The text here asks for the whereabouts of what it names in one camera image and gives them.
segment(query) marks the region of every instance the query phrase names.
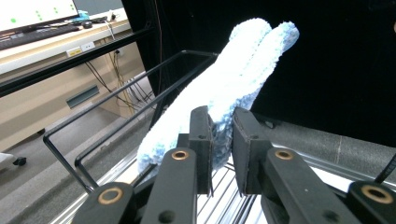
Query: black backdrop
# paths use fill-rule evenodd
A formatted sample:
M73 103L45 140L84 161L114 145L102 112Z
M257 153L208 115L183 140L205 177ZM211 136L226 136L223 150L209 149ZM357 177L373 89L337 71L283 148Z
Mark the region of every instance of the black backdrop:
M391 1L368 2L123 0L134 30L147 21L161 25L163 58L182 49L221 52L233 27L251 18L273 27L293 21L301 36L281 57L251 111L258 118L396 147L396 10ZM158 36L137 43L147 69L159 62ZM165 86L186 68L170 69ZM158 93L159 80L152 77L150 83Z

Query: computer monitor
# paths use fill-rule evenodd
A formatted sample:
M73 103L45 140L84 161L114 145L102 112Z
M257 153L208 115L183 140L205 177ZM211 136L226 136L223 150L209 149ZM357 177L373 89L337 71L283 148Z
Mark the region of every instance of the computer monitor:
M36 27L78 17L73 0L12 0L0 9L0 35L32 31Z

